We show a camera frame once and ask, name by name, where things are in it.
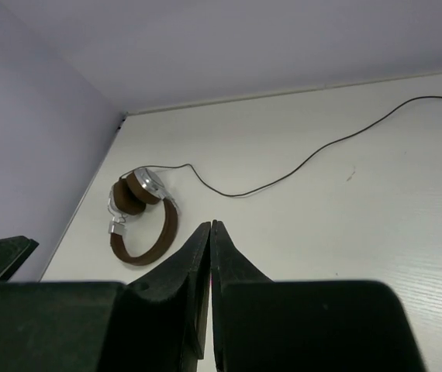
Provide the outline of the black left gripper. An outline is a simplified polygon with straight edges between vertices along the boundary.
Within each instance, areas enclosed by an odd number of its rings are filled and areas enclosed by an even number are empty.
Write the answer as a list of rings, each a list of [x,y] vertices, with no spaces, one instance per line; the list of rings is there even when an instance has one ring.
[[[38,246],[26,236],[0,239],[0,281],[8,281]]]

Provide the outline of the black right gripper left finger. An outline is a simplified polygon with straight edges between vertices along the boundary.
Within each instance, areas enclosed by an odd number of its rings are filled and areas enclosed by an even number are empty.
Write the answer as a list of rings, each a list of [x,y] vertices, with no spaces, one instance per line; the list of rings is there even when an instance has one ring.
[[[193,371],[204,356],[210,225],[139,279],[0,283],[0,371]]]

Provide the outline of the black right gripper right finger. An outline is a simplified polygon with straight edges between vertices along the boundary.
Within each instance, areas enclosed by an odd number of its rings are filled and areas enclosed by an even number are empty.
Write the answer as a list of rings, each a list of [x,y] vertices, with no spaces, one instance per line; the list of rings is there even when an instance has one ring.
[[[379,281],[273,281],[210,232],[219,371],[423,371],[401,301]]]

